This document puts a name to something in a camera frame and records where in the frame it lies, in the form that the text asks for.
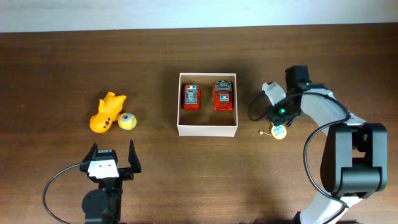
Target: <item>yellow ball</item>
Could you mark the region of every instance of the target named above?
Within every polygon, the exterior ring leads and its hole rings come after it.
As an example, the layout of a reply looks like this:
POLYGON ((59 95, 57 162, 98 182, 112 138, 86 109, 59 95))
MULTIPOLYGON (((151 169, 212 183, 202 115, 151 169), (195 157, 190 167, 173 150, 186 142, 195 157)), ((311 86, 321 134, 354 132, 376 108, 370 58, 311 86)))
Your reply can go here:
POLYGON ((137 119, 131 113, 123 113, 118 119, 119 127, 123 130, 131 130, 136 127, 137 119))

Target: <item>wooden table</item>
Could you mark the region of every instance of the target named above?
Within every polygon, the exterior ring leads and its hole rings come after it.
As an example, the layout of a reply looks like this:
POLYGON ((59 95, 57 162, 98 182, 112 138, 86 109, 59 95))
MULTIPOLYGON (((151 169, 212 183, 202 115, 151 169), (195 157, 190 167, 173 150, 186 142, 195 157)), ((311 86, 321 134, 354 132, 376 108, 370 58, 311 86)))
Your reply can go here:
MULTIPOLYGON (((365 223, 398 220, 398 24, 222 29, 112 30, 0 35, 1 223, 55 223, 41 204, 45 183, 80 162, 91 145, 115 149, 127 166, 129 140, 142 173, 124 183, 127 223, 279 223, 316 194, 302 148, 316 128, 300 118, 281 141, 258 135, 248 103, 264 82, 285 87, 284 70, 306 64, 352 112, 389 132, 388 184, 343 217, 365 223), (235 138, 179 137, 180 72, 237 73, 235 138), (105 134, 88 126, 107 91, 127 95, 137 128, 105 134)), ((325 136, 309 149, 319 178, 325 136)), ((81 201, 97 188, 78 169, 47 195, 61 218, 83 223, 81 201)))

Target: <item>cardboard box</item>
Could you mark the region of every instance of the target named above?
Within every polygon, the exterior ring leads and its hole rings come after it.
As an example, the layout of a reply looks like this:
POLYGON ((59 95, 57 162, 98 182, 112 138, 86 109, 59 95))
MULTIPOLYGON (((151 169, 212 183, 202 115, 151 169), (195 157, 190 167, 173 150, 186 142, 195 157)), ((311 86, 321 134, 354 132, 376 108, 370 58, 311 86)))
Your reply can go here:
POLYGON ((234 137, 238 129, 238 97, 236 74, 232 73, 180 73, 178 88, 177 129, 180 136, 234 137), (213 111, 213 85, 218 80, 233 82, 234 111, 213 111), (183 87, 199 85, 201 106, 198 111, 182 109, 183 87))

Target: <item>black cable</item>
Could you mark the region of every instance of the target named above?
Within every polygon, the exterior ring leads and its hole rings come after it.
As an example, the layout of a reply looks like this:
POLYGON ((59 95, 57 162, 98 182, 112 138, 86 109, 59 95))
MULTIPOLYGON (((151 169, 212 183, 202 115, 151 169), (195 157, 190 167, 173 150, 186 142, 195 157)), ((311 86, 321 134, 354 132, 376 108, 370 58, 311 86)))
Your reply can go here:
POLYGON ((45 194, 47 193, 47 190, 49 189, 50 184, 51 184, 59 175, 63 174, 64 172, 66 172, 66 171, 68 171, 68 170, 70 170, 70 169, 72 169, 72 168, 74 168, 74 167, 77 167, 77 166, 80 166, 80 165, 83 165, 83 164, 87 164, 87 163, 88 163, 88 162, 80 162, 80 163, 78 163, 78 164, 75 164, 75 165, 73 165, 73 166, 70 166, 70 167, 67 167, 67 168, 61 170, 58 174, 55 174, 55 175, 47 182, 47 184, 46 184, 45 187, 44 187, 43 196, 42 196, 43 206, 44 206, 45 210, 51 215, 51 217, 53 217, 54 219, 58 220, 60 223, 70 224, 70 223, 68 223, 68 222, 66 222, 66 221, 64 221, 64 220, 62 220, 62 219, 60 219, 59 217, 57 217, 56 215, 54 215, 54 213, 51 212, 51 210, 50 210, 49 207, 47 206, 47 203, 45 202, 45 194))
POLYGON ((266 111, 263 115, 261 115, 260 117, 258 117, 258 118, 256 118, 256 119, 254 119, 254 118, 251 117, 251 108, 253 107, 254 103, 255 103, 260 97, 263 97, 263 96, 266 96, 266 93, 265 93, 264 91, 261 91, 261 93, 260 93, 257 97, 255 97, 255 99, 254 99, 254 100, 250 103, 250 105, 249 105, 248 117, 249 117, 249 119, 252 120, 252 121, 259 121, 260 119, 262 119, 263 117, 267 116, 267 114, 268 114, 268 111, 266 111))
POLYGON ((312 184, 313 187, 315 187, 315 189, 316 189, 319 193, 321 193, 323 196, 325 196, 326 198, 329 198, 329 199, 331 199, 331 200, 334 200, 334 201, 336 201, 336 202, 339 202, 339 203, 342 205, 341 208, 340 208, 340 210, 339 210, 339 212, 337 212, 336 214, 334 214, 332 217, 330 217, 330 218, 329 218, 326 222, 324 222, 324 223, 330 223, 332 220, 334 220, 335 218, 337 218, 338 216, 340 216, 340 215, 344 212, 344 210, 345 210, 346 208, 349 208, 349 206, 348 206, 347 203, 345 203, 344 201, 342 201, 342 200, 340 200, 340 199, 338 199, 338 198, 334 198, 334 197, 332 197, 331 195, 329 195, 328 193, 326 193, 324 190, 322 190, 322 189, 317 185, 317 183, 315 183, 314 179, 313 179, 312 176, 311 176, 310 169, 308 168, 308 161, 307 161, 308 145, 310 144, 310 141, 313 139, 313 137, 314 137, 317 133, 319 133, 320 131, 322 131, 323 129, 329 128, 330 126, 335 125, 335 124, 344 123, 344 122, 346 122, 347 120, 349 120, 350 118, 351 118, 351 116, 348 114, 348 115, 346 116, 346 118, 344 118, 344 119, 341 119, 341 120, 338 120, 338 121, 333 121, 333 122, 330 122, 330 123, 327 123, 327 124, 324 124, 324 125, 320 126, 320 127, 317 128, 313 133, 311 133, 311 134, 309 135, 309 137, 307 138, 307 140, 305 141, 305 144, 304 144, 304 150, 303 150, 304 169, 305 169, 305 173, 307 174, 307 177, 308 177, 308 179, 310 180, 311 184, 312 184))

